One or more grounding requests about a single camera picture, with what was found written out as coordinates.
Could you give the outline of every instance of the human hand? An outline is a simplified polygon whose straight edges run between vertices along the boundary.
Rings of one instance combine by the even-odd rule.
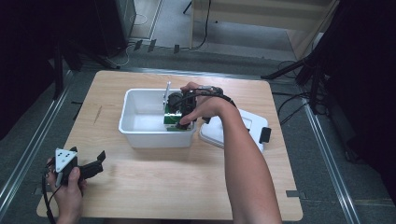
[[[201,85],[195,82],[189,82],[186,86],[181,87],[180,89],[182,91],[189,91],[198,89],[200,86]],[[231,105],[229,102],[219,97],[197,96],[196,101],[197,105],[195,109],[180,120],[179,123],[181,125],[188,124],[200,117],[212,118],[215,116],[221,116],[225,111],[227,111],[227,109],[236,109],[236,107]]]
[[[68,185],[55,187],[55,173],[49,172],[47,181],[59,208],[59,217],[57,223],[78,223],[82,215],[82,192],[87,188],[87,181],[84,179],[78,183],[80,170],[74,167],[69,175]]]

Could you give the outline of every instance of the white lid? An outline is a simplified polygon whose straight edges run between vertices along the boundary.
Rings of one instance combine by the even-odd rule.
[[[262,128],[268,127],[267,119],[249,113],[245,110],[239,109],[242,121],[245,126],[249,129],[249,133],[262,153],[264,150],[263,143],[260,143],[260,137],[262,134]],[[204,123],[201,127],[200,137],[207,143],[210,143],[216,147],[224,148],[224,136],[221,120],[219,117],[213,117],[208,124]]]

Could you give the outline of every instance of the white container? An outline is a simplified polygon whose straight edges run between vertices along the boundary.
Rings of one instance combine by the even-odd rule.
[[[168,132],[163,124],[165,89],[131,89],[125,94],[119,130],[132,147],[190,147],[189,131]]]

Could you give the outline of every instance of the person's left hand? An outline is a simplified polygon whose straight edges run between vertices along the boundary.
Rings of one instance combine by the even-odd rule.
[[[78,183],[79,176],[79,168],[74,167],[69,175],[68,185],[60,186],[54,195],[59,208],[57,223],[78,223],[82,215],[82,192],[87,188],[87,181],[84,179]],[[47,181],[52,192],[55,192],[57,190],[55,173],[49,172]]]

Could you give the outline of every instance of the human arm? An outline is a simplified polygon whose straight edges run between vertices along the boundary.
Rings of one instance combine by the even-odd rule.
[[[181,89],[198,87],[189,83]],[[224,131],[225,179],[234,223],[281,223],[268,166],[235,106],[219,97],[199,97],[195,110],[180,123],[214,116],[220,117]]]
[[[82,180],[78,183],[80,170],[74,167],[69,175],[68,185],[55,187],[55,173],[49,172],[47,182],[54,194],[54,198],[59,208],[58,224],[75,224],[78,223],[82,214],[82,191],[87,188],[87,181]]]

